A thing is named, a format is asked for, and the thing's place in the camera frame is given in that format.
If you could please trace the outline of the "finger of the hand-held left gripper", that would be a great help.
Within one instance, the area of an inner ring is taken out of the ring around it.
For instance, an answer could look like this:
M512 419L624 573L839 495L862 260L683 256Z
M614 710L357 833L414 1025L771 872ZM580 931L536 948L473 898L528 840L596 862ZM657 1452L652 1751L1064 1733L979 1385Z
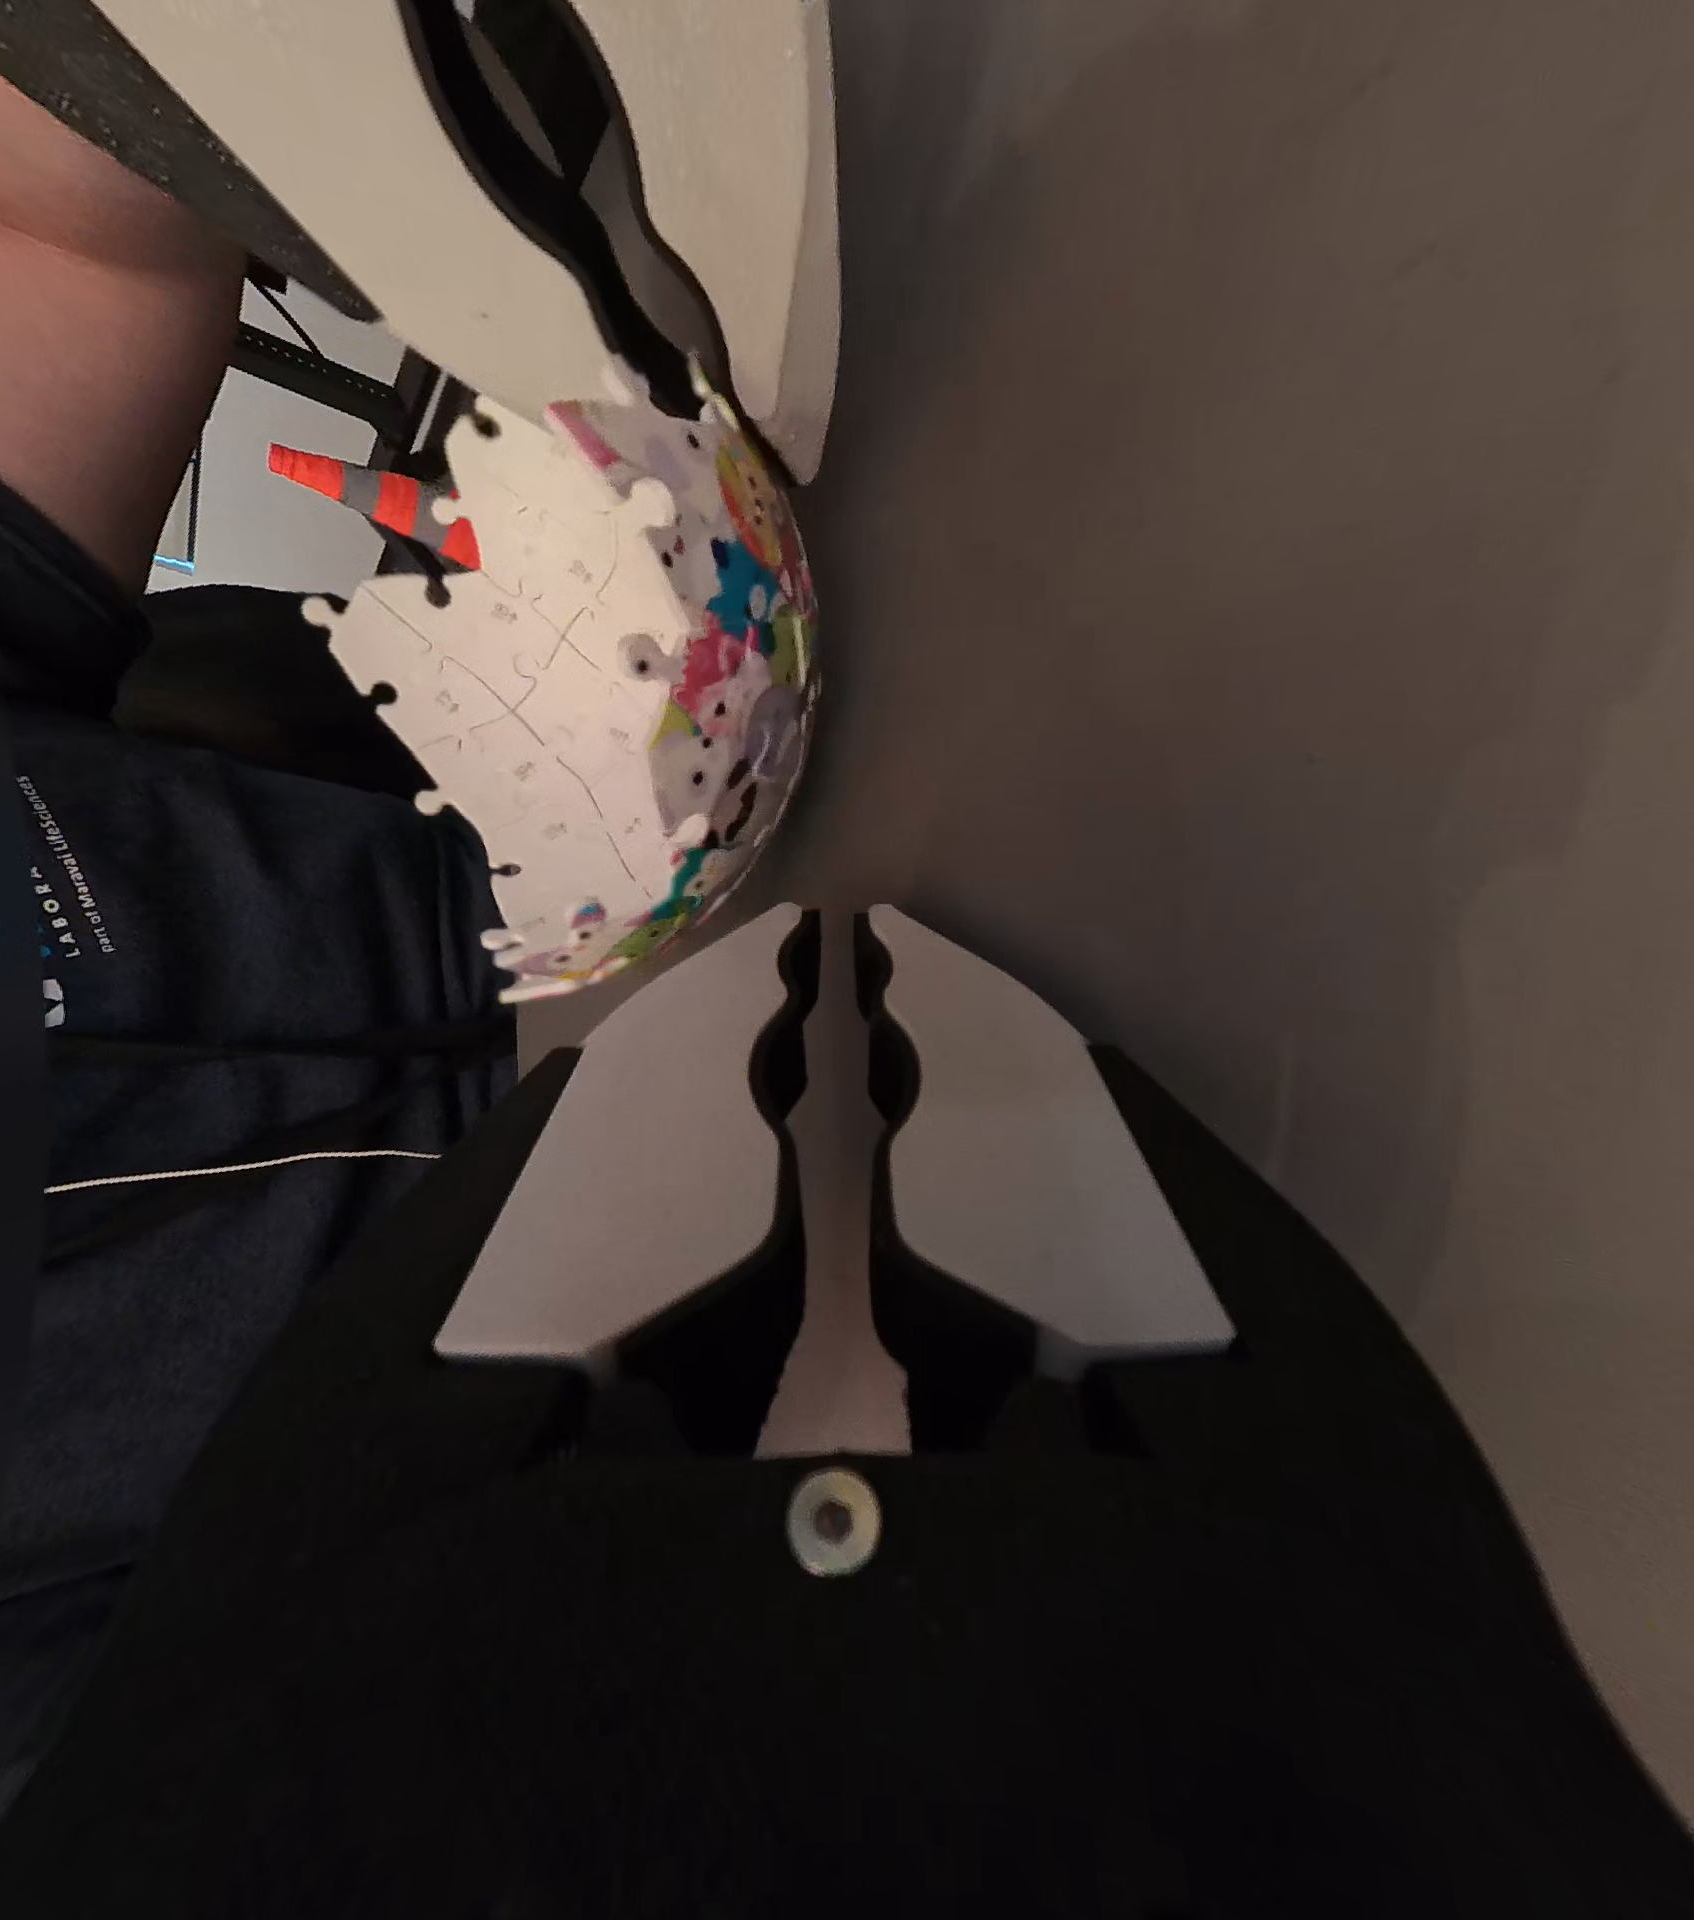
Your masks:
M588 201L607 77L561 5L102 3L290 237L463 387L535 416L619 364L674 412L674 343Z
M823 3L551 5L594 68L624 188L624 276L669 259L702 364L794 485L815 480L843 331L839 138Z

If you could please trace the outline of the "person's left forearm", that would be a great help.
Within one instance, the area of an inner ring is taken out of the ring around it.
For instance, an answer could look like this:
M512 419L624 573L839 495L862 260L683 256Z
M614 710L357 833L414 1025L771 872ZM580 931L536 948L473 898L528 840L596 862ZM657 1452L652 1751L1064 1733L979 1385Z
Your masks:
M130 592L230 366L244 268L0 80L0 480Z

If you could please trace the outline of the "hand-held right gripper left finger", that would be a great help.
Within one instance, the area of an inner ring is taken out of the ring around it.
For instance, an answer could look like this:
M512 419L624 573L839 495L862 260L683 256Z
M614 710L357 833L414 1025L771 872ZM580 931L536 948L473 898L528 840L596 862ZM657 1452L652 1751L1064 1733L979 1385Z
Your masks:
M619 1004L498 1210L435 1350L594 1369L763 1254L808 1092L818 917L767 910Z

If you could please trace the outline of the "assembled white puzzle section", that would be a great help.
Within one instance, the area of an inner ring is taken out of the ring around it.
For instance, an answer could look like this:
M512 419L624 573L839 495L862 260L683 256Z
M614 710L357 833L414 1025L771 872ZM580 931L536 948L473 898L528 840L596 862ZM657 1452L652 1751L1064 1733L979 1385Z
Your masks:
M478 396L416 521L443 580L303 602L425 774L414 806L477 833L500 1003L573 997L704 924L807 770L818 594L788 488L690 368L686 415L613 358L600 395L518 416Z

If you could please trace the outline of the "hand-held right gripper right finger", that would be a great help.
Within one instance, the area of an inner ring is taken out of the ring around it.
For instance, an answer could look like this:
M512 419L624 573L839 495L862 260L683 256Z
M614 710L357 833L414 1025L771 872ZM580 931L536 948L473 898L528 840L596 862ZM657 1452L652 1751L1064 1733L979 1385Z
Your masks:
M896 906L864 921L910 1074L887 1148L900 1251L1028 1324L1062 1378L1227 1353L1237 1329L1074 1025Z

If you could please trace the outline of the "red object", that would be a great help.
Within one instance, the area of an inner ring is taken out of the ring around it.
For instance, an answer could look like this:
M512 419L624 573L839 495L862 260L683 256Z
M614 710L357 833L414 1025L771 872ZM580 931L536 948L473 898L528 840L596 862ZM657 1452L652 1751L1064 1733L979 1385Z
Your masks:
M483 568L477 524L463 512L461 490L448 478L425 480L280 442L268 444L266 469L364 518L383 537L427 555L448 573Z

